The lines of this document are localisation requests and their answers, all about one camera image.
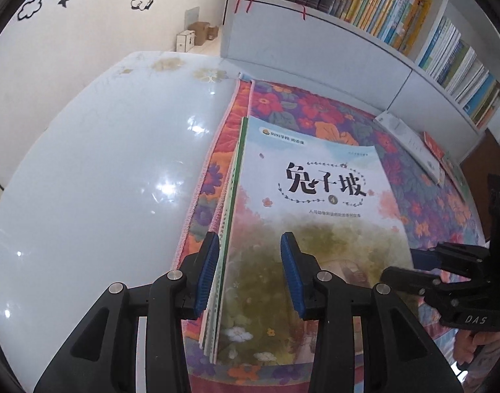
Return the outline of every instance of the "metal screw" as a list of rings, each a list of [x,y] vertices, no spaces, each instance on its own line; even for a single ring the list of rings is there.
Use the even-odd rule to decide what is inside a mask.
[[[376,291],[379,294],[387,295],[390,292],[390,287],[385,283],[378,283],[376,285]]]
[[[111,294],[119,294],[123,290],[123,284],[120,282],[113,283],[108,287]]]
[[[183,277],[183,272],[180,270],[170,270],[166,276],[170,281],[177,281],[178,279],[181,279]]]
[[[327,272],[326,270],[321,270],[317,274],[317,279],[319,279],[321,282],[328,282],[332,279],[332,274],[330,272]]]

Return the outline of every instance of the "cardboard box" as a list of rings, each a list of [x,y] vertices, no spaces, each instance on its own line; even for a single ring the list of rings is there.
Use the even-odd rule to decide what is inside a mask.
[[[176,52],[188,53],[194,46],[196,41],[195,31],[183,31],[177,34]]]
[[[209,27],[208,28],[208,36],[206,37],[207,40],[215,40],[219,35],[219,27]]]
[[[210,22],[195,22],[188,25],[188,29],[196,33],[196,46],[202,46],[208,36]]]

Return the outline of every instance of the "cloud decal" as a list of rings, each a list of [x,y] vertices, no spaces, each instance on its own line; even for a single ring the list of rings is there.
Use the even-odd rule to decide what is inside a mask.
[[[30,19],[42,8],[42,0],[31,0],[24,3],[24,6],[17,14],[17,20]]]

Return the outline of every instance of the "floral mat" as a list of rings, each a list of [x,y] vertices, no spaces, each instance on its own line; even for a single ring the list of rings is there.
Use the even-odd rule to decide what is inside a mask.
[[[387,211],[399,213],[411,248],[427,249],[440,241],[481,245],[483,234],[477,215],[450,179],[443,188],[433,184],[423,169],[391,135],[373,122],[374,116],[345,103],[314,95],[306,90],[254,81],[240,82],[220,131],[190,225],[186,227],[181,259],[199,250],[209,229],[216,230],[222,207],[230,161],[238,140],[241,117],[247,114],[303,134],[339,143],[375,146],[397,200]],[[441,272],[444,281],[455,275]],[[453,330],[439,324],[438,313],[420,303],[419,317],[430,336],[451,360]],[[186,327],[186,360],[192,387],[201,391],[304,392],[308,389],[311,364],[229,367],[212,365],[199,349],[200,321]],[[356,389],[362,391],[361,365],[356,369]]]

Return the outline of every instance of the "bookshelf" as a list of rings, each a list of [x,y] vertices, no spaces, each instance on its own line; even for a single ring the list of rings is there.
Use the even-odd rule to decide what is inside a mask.
[[[250,0],[241,0],[234,13],[236,2],[228,0],[221,56],[308,78],[392,111],[415,130],[429,131],[458,161],[481,139],[483,131],[418,66],[446,15],[500,81],[500,35],[473,0],[433,0],[408,57],[316,9],[305,8],[303,20],[303,7],[286,0],[253,0],[249,9]]]

